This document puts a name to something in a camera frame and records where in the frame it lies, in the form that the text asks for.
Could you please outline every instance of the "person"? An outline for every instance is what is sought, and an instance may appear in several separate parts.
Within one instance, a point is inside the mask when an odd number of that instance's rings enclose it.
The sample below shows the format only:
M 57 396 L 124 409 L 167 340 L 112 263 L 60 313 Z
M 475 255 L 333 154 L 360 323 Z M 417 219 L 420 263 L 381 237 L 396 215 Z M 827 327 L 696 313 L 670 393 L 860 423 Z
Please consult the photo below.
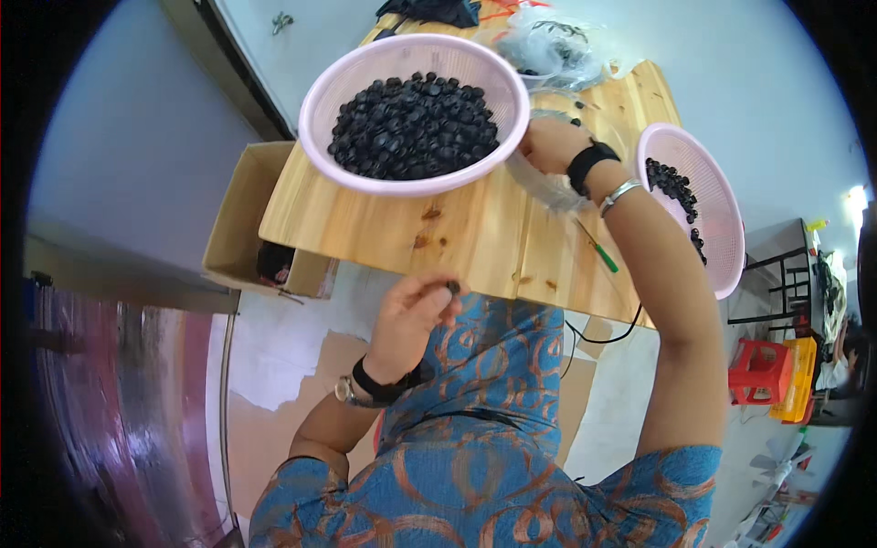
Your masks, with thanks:
M 562 310 L 470 295 L 435 269 L 384 296 L 367 354 L 309 413 L 261 496 L 251 546 L 702 542 L 728 393 L 697 251 L 587 131 L 534 120 L 520 150 L 545 173 L 569 173 L 596 204 L 615 196 L 605 222 L 660 334 L 635 459 L 590 487 L 564 474 L 554 462 Z M 434 377 L 411 388 L 428 369 Z M 380 406 L 374 462 L 348 480 L 346 454 Z
M 846 333 L 849 327 L 849 318 L 844 318 L 844 324 L 840 328 L 838 339 L 834 343 L 834 351 L 831 361 L 826 361 L 820 366 L 819 375 L 813 384 L 814 390 L 830 388 L 842 388 L 852 378 L 856 369 L 859 354 L 855 345 L 847 345 Z

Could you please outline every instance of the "yellow plastic crate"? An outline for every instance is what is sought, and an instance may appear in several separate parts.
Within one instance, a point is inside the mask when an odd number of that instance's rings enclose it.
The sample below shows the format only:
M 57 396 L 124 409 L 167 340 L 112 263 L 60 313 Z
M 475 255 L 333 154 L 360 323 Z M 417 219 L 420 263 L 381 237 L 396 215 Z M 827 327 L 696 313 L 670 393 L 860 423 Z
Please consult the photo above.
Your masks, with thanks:
M 782 402 L 770 406 L 768 415 L 781 421 L 797 423 L 804 418 L 810 397 L 810 383 L 816 368 L 816 341 L 812 337 L 783 341 L 792 351 L 792 381 Z

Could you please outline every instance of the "black watch strap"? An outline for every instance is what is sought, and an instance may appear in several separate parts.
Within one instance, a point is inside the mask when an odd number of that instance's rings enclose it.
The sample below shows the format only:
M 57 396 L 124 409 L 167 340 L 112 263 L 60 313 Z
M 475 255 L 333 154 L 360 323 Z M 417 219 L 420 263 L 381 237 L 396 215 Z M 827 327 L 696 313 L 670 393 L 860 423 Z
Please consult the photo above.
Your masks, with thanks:
M 585 177 L 588 176 L 588 171 L 590 171 L 598 161 L 621 161 L 621 159 L 618 158 L 618 155 L 615 154 L 615 151 L 612 150 L 611 146 L 606 143 L 601 143 L 600 141 L 594 141 L 593 139 L 591 139 L 591 143 L 594 145 L 589 146 L 578 153 L 575 158 L 573 158 L 573 161 L 569 163 L 569 167 L 567 168 L 569 184 L 572 185 L 573 190 L 578 192 L 581 196 L 585 196 L 588 200 L 591 199 L 591 191 L 585 185 Z
M 401 381 L 396 384 L 383 385 L 375 382 L 371 377 L 368 376 L 366 370 L 362 367 L 362 360 L 366 357 L 363 356 L 359 361 L 356 362 L 356 365 L 353 366 L 353 380 L 356 381 L 356 384 L 360 385 L 360 387 L 369 393 L 372 396 L 372 399 L 378 403 L 392 403 L 399 399 L 399 396 L 402 395 L 405 390 L 409 388 L 414 388 L 418 384 L 423 382 L 427 382 L 431 380 L 432 376 L 429 375 L 427 369 L 431 371 L 428 364 L 424 365 L 424 361 L 421 360 L 417 367 L 414 370 L 406 374 Z

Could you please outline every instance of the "wooden table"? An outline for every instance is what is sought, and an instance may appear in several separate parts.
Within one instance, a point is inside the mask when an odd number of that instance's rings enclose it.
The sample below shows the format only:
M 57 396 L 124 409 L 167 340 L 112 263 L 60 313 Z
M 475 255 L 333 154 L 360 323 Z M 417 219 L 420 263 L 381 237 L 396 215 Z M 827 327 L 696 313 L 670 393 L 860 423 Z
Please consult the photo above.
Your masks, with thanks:
M 481 5 L 482 17 L 497 11 L 496 3 Z M 381 18 L 363 44 L 381 29 L 392 28 L 397 17 Z M 496 25 L 504 25 L 504 20 L 490 19 L 481 27 Z M 471 38 L 477 30 L 406 21 L 396 32 Z M 681 125 L 670 89 L 650 61 L 621 80 L 585 90 L 581 97 L 624 136 L 629 156 L 647 125 Z M 599 126 L 595 134 L 604 139 Z M 479 293 L 630 322 L 639 298 L 621 253 L 595 210 L 582 212 L 580 220 L 618 264 L 618 273 L 606 268 L 568 218 L 553 216 L 529 197 L 505 166 L 437 196 L 371 196 L 323 177 L 296 145 L 259 235 L 284 246 L 401 274 L 439 263 L 450 265 Z M 638 324 L 652 325 L 645 312 Z

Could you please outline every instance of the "pink plastic basket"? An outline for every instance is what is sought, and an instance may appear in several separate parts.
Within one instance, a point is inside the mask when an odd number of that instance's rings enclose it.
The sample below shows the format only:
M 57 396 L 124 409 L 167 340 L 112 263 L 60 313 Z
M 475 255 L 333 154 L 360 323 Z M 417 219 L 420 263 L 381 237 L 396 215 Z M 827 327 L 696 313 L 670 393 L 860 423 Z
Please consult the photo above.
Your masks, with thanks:
M 374 80 L 435 72 L 460 85 L 484 89 L 494 112 L 500 145 L 483 160 L 451 174 L 416 181 L 380 181 L 360 177 L 338 165 L 326 147 L 339 107 Z M 384 196 L 429 196 L 479 179 L 514 152 L 530 121 L 530 98 L 515 69 L 496 53 L 469 40 L 444 34 L 408 34 L 381 39 L 335 61 L 304 98 L 298 137 L 310 161 L 326 177 L 350 189 Z
M 709 283 L 716 292 L 716 299 L 724 299 L 739 283 L 745 260 L 743 222 L 731 185 L 703 145 L 675 125 L 652 124 L 639 136 L 638 176 L 648 189 L 646 158 L 675 167 L 691 181 L 689 187 L 697 196 L 695 209 L 698 213 L 693 225 L 688 224 L 678 201 L 670 199 L 657 187 L 652 196 L 687 235 L 692 228 L 700 231 Z

